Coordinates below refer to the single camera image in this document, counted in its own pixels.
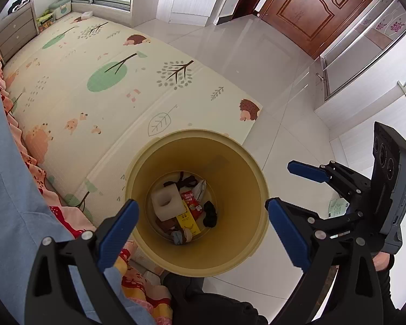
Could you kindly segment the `person's right hand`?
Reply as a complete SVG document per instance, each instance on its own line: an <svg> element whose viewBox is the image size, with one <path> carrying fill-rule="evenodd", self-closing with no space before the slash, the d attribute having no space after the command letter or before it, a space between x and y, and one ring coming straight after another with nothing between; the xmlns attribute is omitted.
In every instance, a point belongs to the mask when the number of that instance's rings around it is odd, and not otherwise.
<svg viewBox="0 0 406 325"><path fill-rule="evenodd" d="M390 262L390 254L379 252L373 259L373 264L376 271L384 271L388 268Z"/></svg>

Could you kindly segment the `black sleeved right forearm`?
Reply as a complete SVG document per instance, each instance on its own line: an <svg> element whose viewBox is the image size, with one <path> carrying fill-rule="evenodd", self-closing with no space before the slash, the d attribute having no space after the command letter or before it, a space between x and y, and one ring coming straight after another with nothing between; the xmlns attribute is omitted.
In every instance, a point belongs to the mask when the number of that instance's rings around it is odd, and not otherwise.
<svg viewBox="0 0 406 325"><path fill-rule="evenodd" d="M398 313L400 312L399 309L397 309L393 304L390 291L389 271L393 267L394 262L395 262L394 256L390 255L390 262L388 268L384 271L376 271L381 287L384 324L392 324L392 322L397 318Z"/></svg>

